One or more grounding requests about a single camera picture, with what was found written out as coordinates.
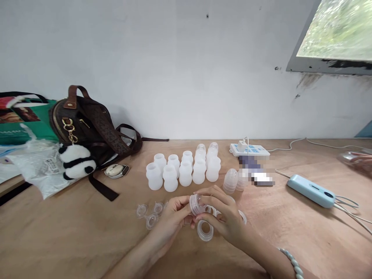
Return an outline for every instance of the human hand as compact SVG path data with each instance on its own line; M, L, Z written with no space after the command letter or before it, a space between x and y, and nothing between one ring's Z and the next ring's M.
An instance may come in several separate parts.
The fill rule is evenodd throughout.
M189 215L191 213L189 200L190 196L171 198L158 223L148 234L147 241L154 247L155 260L165 255L183 226L193 223L193 218Z
M254 231L249 224L244 225L234 201L216 185L200 189L195 194L202 195L200 203L211 205L221 213L217 218L207 212L199 214L195 222L207 221L224 239L238 249L242 249L241 245L249 240L247 238L252 236Z

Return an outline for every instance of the panda plush toy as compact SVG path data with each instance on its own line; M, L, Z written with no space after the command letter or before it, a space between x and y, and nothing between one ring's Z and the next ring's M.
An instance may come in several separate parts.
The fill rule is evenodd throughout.
M66 180L80 179L93 172L97 165L90 151L82 145L69 145L59 149Z

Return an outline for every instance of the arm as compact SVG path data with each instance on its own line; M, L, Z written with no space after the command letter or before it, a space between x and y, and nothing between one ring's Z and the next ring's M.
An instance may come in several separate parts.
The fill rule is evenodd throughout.
M205 220L236 248L245 252L262 266L275 279L296 278L291 261L276 247L257 234L249 225L244 225L236 204L216 185L196 192L202 195L200 202L209 204L221 212L217 218L209 213L202 213L195 222ZM306 279L318 279L301 267Z
M103 278L142 278L169 250L179 230L191 223L189 200L190 196L170 199L155 228Z

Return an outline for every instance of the wooden table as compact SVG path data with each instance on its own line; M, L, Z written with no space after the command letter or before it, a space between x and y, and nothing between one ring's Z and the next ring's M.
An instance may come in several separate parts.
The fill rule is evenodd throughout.
M212 185L206 181L201 186L179 186L173 193L164 188L151 191L146 165L156 153L181 157L184 150L194 152L199 143L208 146L210 142L145 142L139 154L123 160L131 167L126 177L111 180L103 173L97 176L121 193L114 202L98 193L87 178L45 201L36 187L28 188L0 207L0 278L102 277L148 233L145 220L136 218L138 204L148 204L151 211L155 201L190 195ZM237 169L239 162L229 153L229 143L237 141L217 142L222 168L216 184L221 186L226 171ZM268 150L287 148L289 142L250 141ZM372 147L370 140L317 142ZM352 212L372 220L372 182L336 160L336 155L346 150L299 141L292 151L273 152L270 163L284 173L299 174L357 201L361 208ZM242 195L233 195L252 226L273 245L291 251L320 278L371 279L372 236L345 213L321 208L287 187L287 178L278 174L274 178L274 187L251 186ZM147 278L184 277L267 278L257 263L218 233L206 243L189 227L180 231L167 255L147 274Z

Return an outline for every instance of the power strip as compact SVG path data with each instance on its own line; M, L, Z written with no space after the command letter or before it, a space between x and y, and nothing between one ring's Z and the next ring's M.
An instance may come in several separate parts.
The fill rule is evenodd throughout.
M239 156L270 156L270 153L261 145L248 145L244 152L238 150L238 145L235 143L230 144L230 153L235 157Z

